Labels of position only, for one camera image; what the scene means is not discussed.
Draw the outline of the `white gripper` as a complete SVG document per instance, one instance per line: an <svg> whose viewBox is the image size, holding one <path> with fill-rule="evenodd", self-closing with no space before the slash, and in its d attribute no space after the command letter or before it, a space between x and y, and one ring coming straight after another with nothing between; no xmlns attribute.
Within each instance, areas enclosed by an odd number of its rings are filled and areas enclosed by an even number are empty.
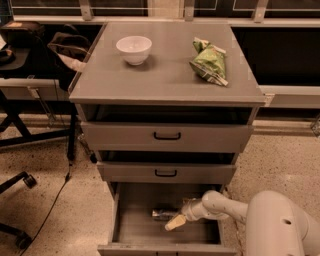
<svg viewBox="0 0 320 256"><path fill-rule="evenodd" d="M175 215L166 225L167 231L172 231L187 221L198 221L200 219L211 219L213 215L204 207L202 201L197 198L183 198L182 214Z"/></svg>

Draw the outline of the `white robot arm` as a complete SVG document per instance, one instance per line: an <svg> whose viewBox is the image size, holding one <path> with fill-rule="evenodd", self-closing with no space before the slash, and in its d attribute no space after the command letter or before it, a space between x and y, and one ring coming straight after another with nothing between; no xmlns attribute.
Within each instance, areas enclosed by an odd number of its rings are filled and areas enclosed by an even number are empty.
<svg viewBox="0 0 320 256"><path fill-rule="evenodd" d="M165 229L227 216L245 225L246 256L320 256L320 223L274 191L259 192L245 204L209 190L200 199L187 200Z"/></svg>

